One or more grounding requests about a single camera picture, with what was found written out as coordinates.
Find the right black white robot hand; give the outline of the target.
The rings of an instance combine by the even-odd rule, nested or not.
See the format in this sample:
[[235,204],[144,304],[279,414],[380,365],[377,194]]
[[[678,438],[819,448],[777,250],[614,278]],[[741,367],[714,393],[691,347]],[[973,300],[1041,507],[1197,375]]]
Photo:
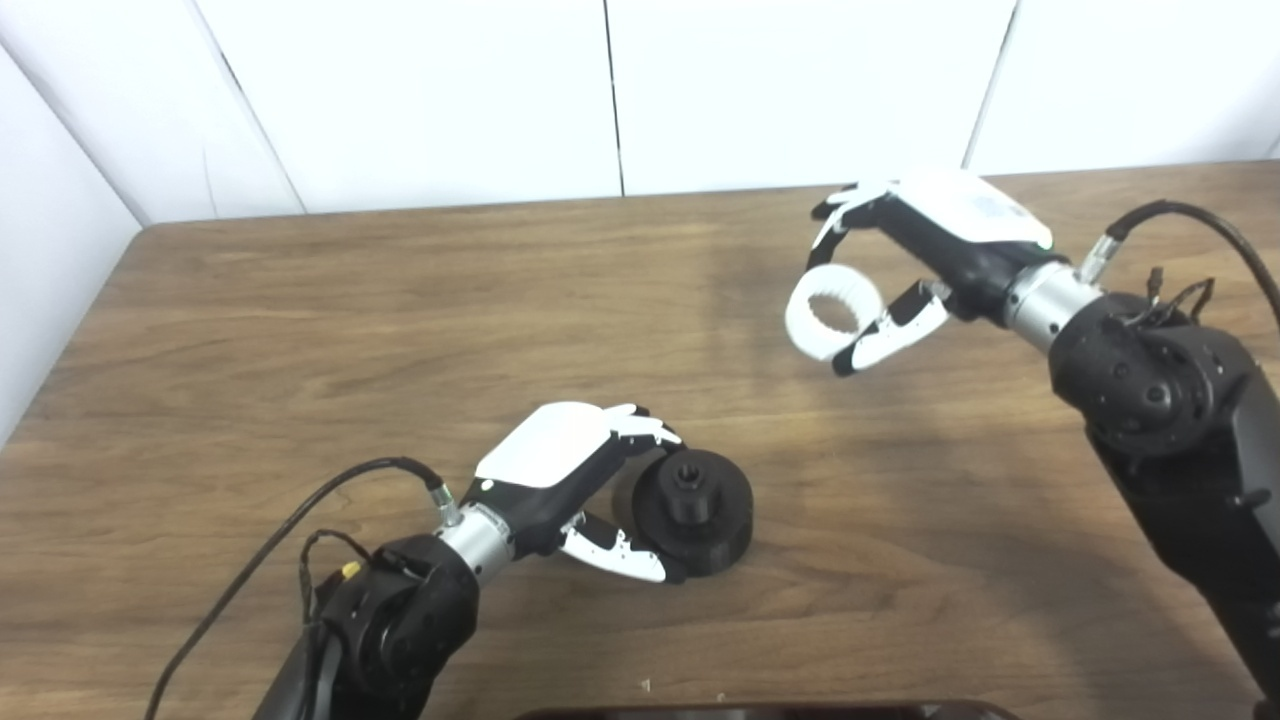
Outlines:
[[[820,229],[785,310],[794,346],[847,377],[920,342],[950,318],[1004,323],[1019,279],[1065,258],[1050,228],[964,170],[864,179],[812,210]],[[854,231],[879,231],[933,272],[886,302],[863,272],[837,264]]]

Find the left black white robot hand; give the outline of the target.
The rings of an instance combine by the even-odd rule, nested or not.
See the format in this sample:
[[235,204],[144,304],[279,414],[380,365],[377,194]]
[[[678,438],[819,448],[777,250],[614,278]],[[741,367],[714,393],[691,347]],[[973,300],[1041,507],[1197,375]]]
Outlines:
[[585,505],[631,457],[686,447],[635,404],[544,404],[479,461],[461,519],[443,538],[480,584],[509,562],[561,552],[620,577],[678,585],[686,579],[680,562]]

